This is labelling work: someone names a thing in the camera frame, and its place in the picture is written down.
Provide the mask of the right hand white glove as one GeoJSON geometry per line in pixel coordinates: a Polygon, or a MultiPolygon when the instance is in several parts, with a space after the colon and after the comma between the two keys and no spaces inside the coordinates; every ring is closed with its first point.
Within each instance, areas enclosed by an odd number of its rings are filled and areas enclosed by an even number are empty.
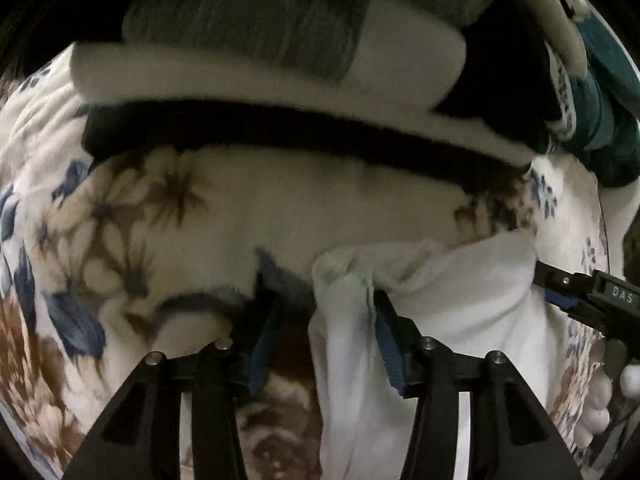
{"type": "MultiPolygon", "coordinates": [[[[623,397],[639,400],[639,365],[629,364],[620,375],[620,388],[623,397]]],[[[582,414],[574,429],[574,442],[578,450],[588,448],[593,438],[603,434],[611,422],[610,405],[614,392],[614,382],[605,373],[604,365],[600,365],[592,375],[589,391],[582,414]]]]}

